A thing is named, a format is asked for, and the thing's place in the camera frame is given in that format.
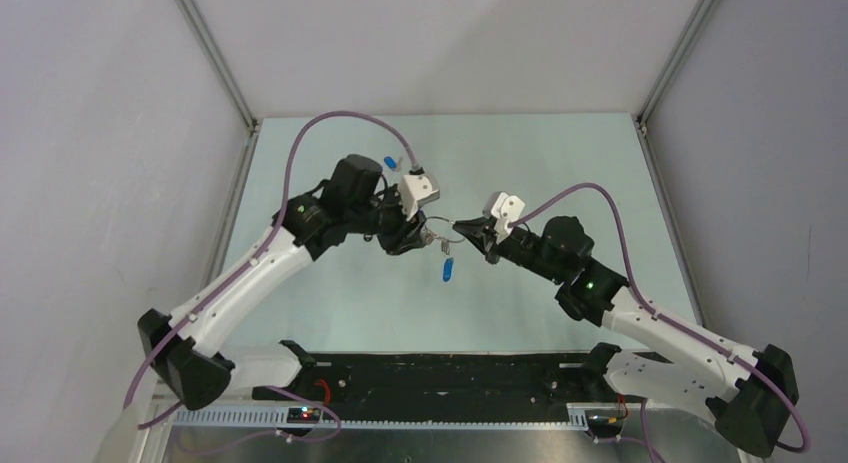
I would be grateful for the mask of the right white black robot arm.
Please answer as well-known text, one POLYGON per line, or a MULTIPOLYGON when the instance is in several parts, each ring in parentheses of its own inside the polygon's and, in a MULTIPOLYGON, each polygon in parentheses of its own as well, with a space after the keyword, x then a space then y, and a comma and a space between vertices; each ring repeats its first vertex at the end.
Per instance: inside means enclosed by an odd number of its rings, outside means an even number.
POLYGON ((674 406, 712 424, 737 449, 768 458, 780 447, 790 406, 799 400, 791 356, 768 344, 735 342, 640 297, 634 283, 592 256, 594 241, 576 217, 549 220, 542 233, 503 236, 493 217, 453 223, 490 264, 507 260, 558 285, 555 299, 575 321, 629 337, 660 361, 599 343, 580 377, 583 392, 614 393, 674 406))

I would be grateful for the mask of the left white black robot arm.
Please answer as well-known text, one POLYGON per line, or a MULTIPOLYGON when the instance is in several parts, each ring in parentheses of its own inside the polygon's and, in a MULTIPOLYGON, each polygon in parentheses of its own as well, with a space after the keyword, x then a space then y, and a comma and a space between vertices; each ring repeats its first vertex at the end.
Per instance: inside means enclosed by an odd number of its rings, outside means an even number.
POLYGON ((275 386, 304 399, 316 386, 311 357, 297 344, 226 347, 242 319, 283 281, 347 236, 377 239, 391 256, 426 246, 423 207, 440 188, 424 170, 382 187, 382 167, 351 154, 330 178, 289 199, 260 240, 192 300, 168 314, 151 309, 137 326, 157 376, 187 410, 233 390, 275 386))

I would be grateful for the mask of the metal wire keyring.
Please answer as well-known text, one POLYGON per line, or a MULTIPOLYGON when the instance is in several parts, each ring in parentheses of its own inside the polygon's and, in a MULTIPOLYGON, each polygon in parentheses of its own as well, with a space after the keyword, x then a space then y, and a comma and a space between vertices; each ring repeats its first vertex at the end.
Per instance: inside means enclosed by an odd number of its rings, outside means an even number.
POLYGON ((431 215, 427 217, 426 228, 434 235, 435 239, 447 241, 450 244, 459 244, 466 240, 464 236, 453 229, 454 220, 442 216, 431 215))

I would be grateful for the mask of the bunch of silver keys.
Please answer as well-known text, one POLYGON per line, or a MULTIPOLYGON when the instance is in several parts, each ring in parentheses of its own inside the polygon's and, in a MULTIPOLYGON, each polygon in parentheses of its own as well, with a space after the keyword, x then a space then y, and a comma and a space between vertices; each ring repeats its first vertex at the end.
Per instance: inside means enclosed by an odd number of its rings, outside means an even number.
POLYGON ((427 228, 424 229, 423 236, 424 243, 426 246, 437 244, 442 254, 444 254, 446 257, 450 256, 451 241, 448 238, 438 235, 437 233, 427 228))

